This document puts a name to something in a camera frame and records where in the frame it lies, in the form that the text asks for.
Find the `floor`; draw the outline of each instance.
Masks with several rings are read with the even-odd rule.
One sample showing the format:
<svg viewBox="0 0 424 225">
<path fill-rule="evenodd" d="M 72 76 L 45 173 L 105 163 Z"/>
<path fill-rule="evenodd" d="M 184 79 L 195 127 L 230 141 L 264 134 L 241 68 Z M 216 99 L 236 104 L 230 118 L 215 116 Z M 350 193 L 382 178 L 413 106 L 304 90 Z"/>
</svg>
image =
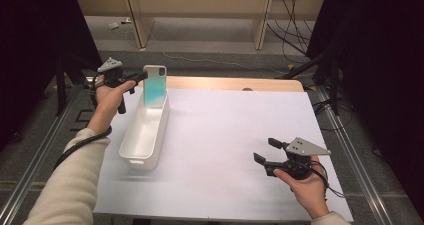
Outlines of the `floor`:
<svg viewBox="0 0 424 225">
<path fill-rule="evenodd" d="M 296 67 L 301 65 L 307 59 L 302 57 L 302 53 L 297 49 L 282 43 L 274 33 L 268 29 L 263 48 L 256 50 L 253 45 L 253 38 L 250 30 L 250 22 L 247 20 L 231 20 L 231 19 L 169 19 L 158 18 L 156 19 L 154 29 L 150 34 L 150 39 L 147 48 L 140 50 L 136 46 L 131 24 L 121 24 L 126 21 L 126 18 L 115 17 L 86 17 L 87 24 L 90 28 L 92 36 L 95 40 L 98 50 L 103 56 L 113 54 L 113 52 L 136 52 L 141 54 L 156 54 L 151 56 L 152 61 L 157 61 L 162 64 L 163 61 L 174 62 L 184 61 L 186 64 L 190 63 L 212 63 L 217 66 L 237 66 L 239 68 L 250 69 L 252 64 L 249 60 L 233 61 L 232 57 L 243 55 L 248 58 L 264 55 L 272 56 L 284 54 L 289 60 L 294 60 L 292 64 Z M 111 30 L 108 25 L 111 23 L 118 23 L 119 28 Z M 270 21 L 271 28 L 283 35 L 281 28 L 285 29 L 288 21 Z M 314 22 L 298 22 L 298 29 L 302 36 L 305 38 L 305 43 L 308 43 Z M 295 29 L 291 25 L 290 32 L 295 33 Z M 287 40 L 295 44 L 302 50 L 306 49 L 306 44 L 303 40 L 295 36 L 287 35 Z M 265 64 L 253 63 L 257 68 L 265 67 Z M 289 71 L 288 67 L 277 67 L 268 69 L 269 76 L 278 76 Z M 312 84 L 311 76 L 313 69 L 298 76 L 298 79 L 305 85 Z M 53 86 L 49 87 L 46 91 L 47 94 L 54 93 Z M 318 103 L 322 98 L 317 95 L 316 91 L 308 91 L 311 103 Z M 345 96 L 343 91 L 339 92 L 339 96 Z M 27 129 L 30 133 L 32 126 L 36 126 L 39 122 L 54 121 L 54 115 L 49 110 L 54 110 L 51 103 L 40 103 L 41 113 L 34 114 L 28 122 Z M 382 224 L 375 218 L 375 213 L 370 209 L 369 200 L 367 200 L 366 192 L 362 189 L 361 183 L 358 182 L 358 175 L 352 169 L 352 163 L 346 155 L 345 147 L 341 145 L 340 136 L 347 136 L 350 143 L 354 145 L 360 164 L 366 170 L 366 176 L 375 187 L 378 196 L 383 200 L 385 208 L 387 209 L 391 222 L 386 224 L 422 224 L 422 220 L 417 215 L 413 206 L 409 202 L 408 197 L 402 190 L 402 187 L 397 182 L 396 177 L 391 172 L 389 166 L 383 159 L 374 155 L 371 151 L 373 148 L 372 138 L 367 134 L 365 126 L 359 116 L 354 113 L 352 107 L 348 102 L 340 104 L 340 119 L 341 124 L 344 126 L 346 135 L 340 135 L 334 131 L 334 125 L 331 123 L 331 117 L 326 112 L 317 115 L 317 120 L 322 129 L 323 137 L 325 138 L 327 146 L 332 150 L 332 160 L 339 174 L 339 180 L 347 197 L 348 204 L 351 207 L 355 222 L 354 224 Z M 65 125 L 62 130 L 70 130 L 75 127 L 73 125 Z M 23 142 L 41 143 L 44 139 L 43 134 L 47 132 L 48 127 L 44 133 L 32 134 L 30 138 L 24 137 Z M 69 134 L 60 135 L 57 138 L 60 142 L 65 143 L 69 139 Z M 0 201 L 6 201 L 8 196 L 13 191 L 16 182 L 22 176 L 23 172 L 16 172 L 11 174 L 7 169 L 14 166 L 19 171 L 25 171 L 29 161 L 16 162 L 25 153 L 35 153 L 35 151 L 28 151 L 27 147 L 19 146 L 19 142 L 14 146 L 9 146 L 5 151 L 0 154 L 0 175 L 2 181 L 0 182 Z M 50 174 L 48 167 L 42 167 L 37 174 L 38 180 L 43 181 L 48 178 Z M 21 209 L 13 224 L 20 224 L 28 214 L 31 205 L 36 200 L 37 194 L 42 189 L 43 183 L 33 183 L 29 195 L 23 201 Z M 202 224 L 200 222 L 191 221 L 162 221 L 154 220 L 154 224 Z M 132 224 L 130 218 L 109 218 L 109 217 L 96 217 L 95 224 Z"/>
</svg>

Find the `gray carpet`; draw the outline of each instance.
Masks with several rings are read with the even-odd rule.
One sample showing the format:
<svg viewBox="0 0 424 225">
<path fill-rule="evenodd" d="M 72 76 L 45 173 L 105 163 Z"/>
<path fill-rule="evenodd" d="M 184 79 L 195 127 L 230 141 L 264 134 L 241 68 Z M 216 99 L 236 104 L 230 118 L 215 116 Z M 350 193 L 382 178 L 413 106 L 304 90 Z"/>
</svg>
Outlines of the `gray carpet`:
<svg viewBox="0 0 424 225">
<path fill-rule="evenodd" d="M 274 79 L 281 76 L 280 72 L 288 72 L 288 61 L 281 55 L 235 55 L 235 54 L 199 54 L 199 53 L 169 53 L 167 55 L 174 57 L 185 57 L 190 60 L 209 59 L 217 62 L 238 63 L 222 64 L 210 61 L 193 62 L 184 59 L 168 58 L 162 53 L 147 52 L 101 52 L 101 57 L 106 60 L 108 57 L 120 60 L 124 63 L 124 69 L 127 72 L 141 70 L 147 64 L 160 64 L 168 68 L 170 76 L 217 76 L 217 77 L 250 77 Z M 291 60 L 300 60 L 304 58 L 290 56 Z M 267 69 L 256 69 L 260 64 L 266 64 Z M 312 84 L 311 76 L 299 76 L 298 79 L 305 85 Z M 13 184 L 19 180 L 30 163 L 33 154 L 36 152 L 37 145 L 43 140 L 44 134 L 49 129 L 56 113 L 56 101 L 54 81 L 47 88 L 47 98 L 40 99 L 39 104 L 32 112 L 27 125 L 20 131 L 23 136 L 22 141 L 9 144 L 0 153 L 0 201 L 4 204 L 10 195 Z M 311 104 L 319 102 L 316 91 L 307 91 Z M 340 89 L 340 97 L 348 97 Z M 355 145 L 355 148 L 367 168 L 367 171 L 376 186 L 379 194 L 387 206 L 395 224 L 422 224 L 419 216 L 414 210 L 408 197 L 402 190 L 396 177 L 390 170 L 390 167 L 384 162 L 384 159 L 371 153 L 373 147 L 372 138 L 369 136 L 366 127 L 362 123 L 360 116 L 355 113 L 349 102 L 340 102 L 340 118 L 346 124 L 345 129 Z M 56 159 L 62 153 L 66 143 L 75 135 L 74 129 L 81 129 L 85 123 L 75 122 L 78 113 L 82 109 L 92 109 L 86 90 L 83 90 L 77 97 L 74 107 L 71 109 L 66 123 L 61 128 L 60 134 L 54 142 L 53 148 L 49 152 L 41 171 L 36 178 L 36 184 L 28 193 L 24 203 L 21 206 L 13 224 L 21 224 L 30 208 L 33 206 L 39 195 L 42 184 L 49 178 Z M 90 113 L 83 114 L 83 117 L 90 117 Z M 343 192 L 347 197 L 347 202 L 352 210 L 355 222 L 354 224 L 378 224 L 370 209 L 370 206 L 359 186 L 355 175 L 352 172 L 350 164 L 347 162 L 344 151 L 340 147 L 339 140 L 325 113 L 317 115 L 322 134 L 327 147 L 332 151 L 332 161 L 338 174 Z M 129 218 L 116 218 L 113 224 L 131 224 Z M 111 224 L 112 220 L 105 217 L 96 217 L 95 224 Z"/>
</svg>

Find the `desk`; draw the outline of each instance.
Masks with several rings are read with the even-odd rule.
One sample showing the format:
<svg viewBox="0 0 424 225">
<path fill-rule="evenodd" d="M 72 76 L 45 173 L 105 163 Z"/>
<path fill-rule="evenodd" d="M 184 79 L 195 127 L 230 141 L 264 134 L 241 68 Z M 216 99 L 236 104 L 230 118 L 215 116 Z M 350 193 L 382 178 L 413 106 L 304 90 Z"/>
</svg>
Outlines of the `desk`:
<svg viewBox="0 0 424 225">
<path fill-rule="evenodd" d="M 95 214 L 267 223 L 310 220 L 288 186 L 267 177 L 253 161 L 253 152 L 269 160 L 286 159 L 283 151 L 267 144 L 268 137 L 291 141 L 299 136 L 325 147 L 299 82 L 169 77 L 167 87 L 170 115 L 158 166 L 150 172 L 133 170 L 119 157 L 141 89 L 125 97 L 127 113 L 112 123 Z M 255 91 L 240 91 L 246 87 Z M 330 157 L 321 162 L 331 186 L 341 191 Z M 331 192 L 327 198 L 331 210 L 352 220 L 345 199 Z"/>
</svg>

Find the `phone case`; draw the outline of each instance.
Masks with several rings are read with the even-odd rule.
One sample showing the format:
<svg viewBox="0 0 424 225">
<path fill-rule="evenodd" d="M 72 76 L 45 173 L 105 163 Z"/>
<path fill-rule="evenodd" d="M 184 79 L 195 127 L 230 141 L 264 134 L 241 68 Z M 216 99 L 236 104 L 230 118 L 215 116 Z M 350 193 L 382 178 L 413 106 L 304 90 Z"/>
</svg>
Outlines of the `phone case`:
<svg viewBox="0 0 424 225">
<path fill-rule="evenodd" d="M 166 67 L 146 65 L 143 70 L 148 75 L 148 78 L 143 80 L 144 106 L 162 108 L 166 96 Z"/>
</svg>

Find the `person's right hand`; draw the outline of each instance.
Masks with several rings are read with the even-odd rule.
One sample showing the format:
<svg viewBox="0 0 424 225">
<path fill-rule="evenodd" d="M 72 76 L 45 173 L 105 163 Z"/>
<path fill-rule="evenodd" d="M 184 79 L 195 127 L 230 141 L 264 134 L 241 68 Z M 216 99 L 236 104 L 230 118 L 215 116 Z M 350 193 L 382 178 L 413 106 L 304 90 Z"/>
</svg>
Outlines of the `person's right hand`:
<svg viewBox="0 0 424 225">
<path fill-rule="evenodd" d="M 317 156 L 312 156 L 311 160 L 319 162 Z M 323 174 L 321 166 L 313 165 L 312 167 Z M 311 175 L 304 180 L 296 180 L 280 169 L 275 169 L 274 174 L 290 186 L 297 201 L 305 208 L 312 219 L 330 213 L 325 202 L 324 181 L 322 181 L 318 175 L 311 173 Z"/>
</svg>

